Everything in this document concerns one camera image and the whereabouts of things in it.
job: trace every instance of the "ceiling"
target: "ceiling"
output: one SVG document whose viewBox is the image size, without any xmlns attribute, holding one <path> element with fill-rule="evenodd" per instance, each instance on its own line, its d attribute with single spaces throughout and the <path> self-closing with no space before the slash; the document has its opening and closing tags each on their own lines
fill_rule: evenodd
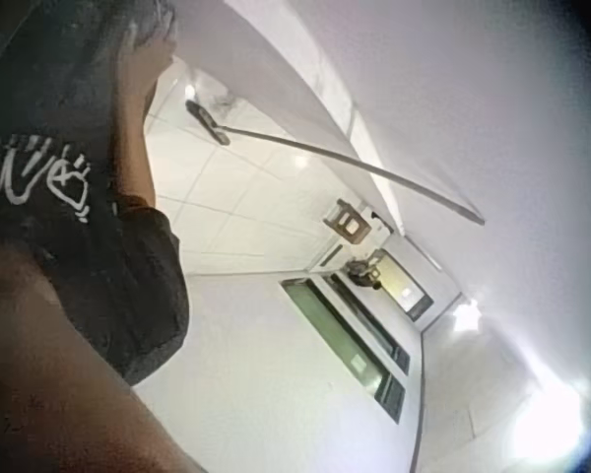
<svg viewBox="0 0 591 473">
<path fill-rule="evenodd" d="M 533 367 L 591 394 L 584 32 L 543 3 L 292 5 L 340 72 L 385 165 L 419 168 L 488 221 L 469 225 L 396 187 L 408 232 Z"/>
<path fill-rule="evenodd" d="M 159 80 L 146 123 L 158 207 L 180 239 L 185 274 L 304 270 L 337 236 L 323 224 L 337 199 L 361 200 L 319 158 L 231 135 L 221 147 L 185 110 L 193 84 L 221 122 L 290 137 L 253 105 L 217 105 L 228 90 L 180 59 Z"/>
</svg>

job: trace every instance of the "skin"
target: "skin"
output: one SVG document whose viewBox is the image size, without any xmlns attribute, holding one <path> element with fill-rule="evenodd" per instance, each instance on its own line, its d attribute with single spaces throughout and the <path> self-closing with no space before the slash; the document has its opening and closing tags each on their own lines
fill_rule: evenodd
<svg viewBox="0 0 591 473">
<path fill-rule="evenodd" d="M 141 197 L 156 206 L 156 190 L 149 166 L 144 134 L 147 97 L 158 77 L 172 64 L 175 42 L 170 39 L 171 17 L 154 35 L 136 48 L 136 29 L 125 35 L 118 58 L 116 94 L 116 190 Z"/>
<path fill-rule="evenodd" d="M 162 30 L 118 69 L 118 191 L 155 204 L 145 97 L 170 63 Z M 66 318 L 25 247 L 0 247 L 0 472 L 201 469 Z"/>
</svg>

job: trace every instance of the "white ceiling tile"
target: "white ceiling tile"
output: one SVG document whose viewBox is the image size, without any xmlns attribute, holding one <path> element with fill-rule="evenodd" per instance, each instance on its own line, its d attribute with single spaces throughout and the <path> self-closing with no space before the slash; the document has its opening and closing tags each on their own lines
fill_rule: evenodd
<svg viewBox="0 0 591 473">
<path fill-rule="evenodd" d="M 278 179 L 292 183 L 309 166 L 311 159 L 305 151 L 279 145 L 272 152 L 265 170 Z"/>
<path fill-rule="evenodd" d="M 185 274 L 248 274 L 300 271 L 306 268 L 307 261 L 186 251 L 181 253 L 181 264 Z"/>
<path fill-rule="evenodd" d="M 156 208 L 168 217 L 171 224 L 175 222 L 175 218 L 181 208 L 182 203 L 177 200 L 167 199 L 160 195 L 156 199 Z"/>
<path fill-rule="evenodd" d="M 313 236 L 231 216 L 211 252 L 274 256 L 310 261 L 321 245 Z"/>
<path fill-rule="evenodd" d="M 258 168 L 218 149 L 197 180 L 187 201 L 230 212 L 249 186 Z"/>
<path fill-rule="evenodd" d="M 246 131 L 254 131 L 256 133 L 264 133 L 282 138 L 287 137 L 285 130 L 251 103 L 243 105 L 236 115 L 226 120 L 226 123 L 234 128 L 240 128 Z M 276 143 L 236 135 L 234 133 L 229 133 L 228 136 L 231 140 L 230 150 L 259 167 L 265 166 L 270 160 L 272 153 L 282 147 L 282 145 Z"/>
<path fill-rule="evenodd" d="M 186 73 L 186 65 L 178 58 L 174 58 L 173 63 L 158 79 L 158 88 L 156 89 L 156 95 L 154 101 L 151 104 L 149 113 L 152 115 L 158 115 L 160 108 L 164 104 L 164 101 L 170 94 L 170 91 L 175 87 L 179 79 Z"/>
<path fill-rule="evenodd" d="M 224 212 L 183 204 L 173 225 L 173 231 L 181 241 L 181 250 L 207 251 L 227 219 L 228 214 Z"/>
<path fill-rule="evenodd" d="M 184 200 L 217 147 L 155 120 L 147 149 L 158 195 Z"/>
<path fill-rule="evenodd" d="M 314 236 L 327 234 L 322 219 L 335 205 L 334 194 L 304 192 L 267 172 L 252 180 L 234 213 Z"/>
</svg>

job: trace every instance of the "white wall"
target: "white wall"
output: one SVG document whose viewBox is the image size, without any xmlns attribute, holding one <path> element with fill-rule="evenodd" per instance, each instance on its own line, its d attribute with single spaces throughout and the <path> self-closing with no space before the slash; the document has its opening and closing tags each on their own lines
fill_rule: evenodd
<svg viewBox="0 0 591 473">
<path fill-rule="evenodd" d="M 138 394 L 211 473 L 408 471 L 420 383 L 406 386 L 397 425 L 298 312 L 286 278 L 190 279 L 190 335 Z M 411 326 L 385 323 L 420 347 Z M 410 355 L 420 379 L 420 350 Z"/>
<path fill-rule="evenodd" d="M 425 330 L 460 294 L 457 284 L 444 272 L 438 271 L 407 241 L 394 234 L 383 246 L 433 299 L 433 305 L 415 322 Z"/>
<path fill-rule="evenodd" d="M 519 423 L 544 392 L 536 378 L 495 338 L 487 320 L 481 320 L 478 332 L 455 332 L 454 325 L 449 311 L 425 333 L 425 420 L 418 472 L 572 471 L 568 450 L 564 457 L 533 459 L 517 446 Z M 566 417 L 564 406 L 557 406 L 555 417 Z M 544 424 L 532 426 L 541 434 L 523 440 L 540 442 L 532 445 L 535 450 L 543 441 L 560 442 L 555 435 L 565 428 L 551 418 L 544 418 Z"/>
<path fill-rule="evenodd" d="M 360 105 L 403 221 L 534 360 L 591 399 L 591 45 L 559 2 L 290 2 Z"/>
</svg>

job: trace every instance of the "wall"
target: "wall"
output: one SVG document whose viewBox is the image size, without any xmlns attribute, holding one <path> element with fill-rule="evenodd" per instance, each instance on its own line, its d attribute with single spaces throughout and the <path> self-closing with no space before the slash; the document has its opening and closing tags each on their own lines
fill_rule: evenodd
<svg viewBox="0 0 591 473">
<path fill-rule="evenodd" d="M 420 384 L 397 425 L 298 313 L 289 276 L 189 279 L 190 335 L 138 394 L 211 473 L 408 471 Z M 388 328 L 420 346 L 411 326 Z"/>
<path fill-rule="evenodd" d="M 561 2 L 289 2 L 360 105 L 408 232 L 533 366 L 591 399 L 591 44 Z"/>
<path fill-rule="evenodd" d="M 454 323 L 447 313 L 425 333 L 426 403 L 418 472 L 568 471 L 564 464 L 534 464 L 517 453 L 517 422 L 539 393 L 533 376 L 485 323 L 479 332 L 455 332 Z"/>
<path fill-rule="evenodd" d="M 181 60 L 159 81 L 147 121 L 158 206 L 181 240 L 187 274 L 306 268 L 335 234 L 322 219 L 342 198 L 361 200 L 320 160 L 282 145 L 230 135 L 218 146 L 185 110 L 192 84 L 220 123 L 289 137 L 252 104 L 223 106 L 228 90 Z"/>
<path fill-rule="evenodd" d="M 394 234 L 383 246 L 396 261 L 418 282 L 433 299 L 433 305 L 415 322 L 416 328 L 425 330 L 458 297 L 457 284 L 444 271 L 438 271 L 407 241 Z"/>
</svg>

